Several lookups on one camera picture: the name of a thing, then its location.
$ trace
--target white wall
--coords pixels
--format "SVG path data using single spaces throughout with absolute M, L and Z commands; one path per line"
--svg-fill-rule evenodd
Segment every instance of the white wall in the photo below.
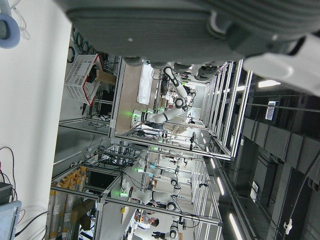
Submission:
M 26 210 L 19 231 L 48 209 L 71 24 L 52 0 L 22 0 L 16 8 L 30 40 L 0 48 L 0 147 L 15 156 L 16 191 Z M 1 151 L 0 160 L 12 180 L 10 152 Z M 16 239 L 40 240 L 45 225 L 44 215 Z

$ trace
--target black cable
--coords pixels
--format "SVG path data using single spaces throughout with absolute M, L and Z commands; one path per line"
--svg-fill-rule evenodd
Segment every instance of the black cable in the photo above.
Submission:
M 14 189 L 17 189 L 16 186 L 16 179 L 15 179 L 15 155 L 14 152 L 12 151 L 12 149 L 8 146 L 3 146 L 2 148 L 0 148 L 0 151 L 2 149 L 9 149 L 12 155 L 12 177 L 13 177 L 13 183 L 14 183 Z
M 29 225 L 30 225 L 34 220 L 36 220 L 38 217 L 42 216 L 43 214 L 47 214 L 47 213 L 49 213 L 49 212 L 48 212 L 48 211 L 44 211 L 44 212 L 38 214 L 37 216 L 35 216 L 27 225 L 24 226 L 24 228 L 22 228 L 21 231 L 17 232 L 17 233 L 14 235 L 14 237 L 19 236 L 24 230 L 26 230 L 27 227 L 29 227 Z
M 315 158 L 312 160 L 311 164 L 309 165 L 309 167 L 307 168 L 304 176 L 303 176 L 303 179 L 302 181 L 300 182 L 300 185 L 299 185 L 299 188 L 298 188 L 298 191 L 296 193 L 296 197 L 295 197 L 295 201 L 294 203 L 291 205 L 291 212 L 290 212 L 290 215 L 289 215 L 289 218 L 288 218 L 288 222 L 286 223 L 289 223 L 290 222 L 290 219 L 292 219 L 292 216 L 295 212 L 295 209 L 296 209 L 296 206 L 297 206 L 297 203 L 298 203 L 298 199 L 300 197 L 300 194 L 302 192 L 302 189 L 305 185 L 305 182 L 312 170 L 312 168 L 314 167 L 314 165 L 316 164 L 316 162 L 320 159 L 320 150 L 317 152 L 317 154 L 315 155 Z
M 47 231 L 48 231 L 48 226 L 47 226 L 47 225 L 45 225 L 45 232 L 44 232 L 44 235 L 43 235 L 43 237 L 41 238 L 41 240 L 45 240 L 45 237 L 46 237 Z

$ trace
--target fluorescent light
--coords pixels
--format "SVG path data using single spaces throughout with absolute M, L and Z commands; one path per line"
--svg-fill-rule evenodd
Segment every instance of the fluorescent light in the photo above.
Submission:
M 246 86 L 244 86 L 244 85 L 243 85 L 243 86 L 237 86 L 235 90 L 236 90 L 237 92 L 239 92 L 239 91 L 245 90 L 245 88 L 246 88 Z
M 216 180 L 217 180 L 217 182 L 218 182 L 218 186 L 219 186 L 221 195 L 225 195 L 225 190 L 224 190 L 224 187 L 222 186 L 222 182 L 221 182 L 221 180 L 220 180 L 220 177 L 217 177 Z
M 233 231 L 234 231 L 234 233 L 235 233 L 236 239 L 237 239 L 237 240 L 243 240 L 242 237 L 241 237 L 239 228 L 238 228 L 238 226 L 237 226 L 237 224 L 236 224 L 236 221 L 235 221 L 234 216 L 232 215 L 232 213 L 230 213 L 229 219 L 230 219 L 230 221 L 231 221 L 231 224 L 232 224 Z
M 214 162 L 213 158 L 211 157 L 210 160 L 211 160 L 211 165 L 212 165 L 213 169 L 215 169 L 216 165 L 215 165 L 215 162 Z
M 272 87 L 275 85 L 281 84 L 280 82 L 277 82 L 275 80 L 265 80 L 265 81 L 260 81 L 258 83 L 258 88 L 266 88 L 266 87 Z

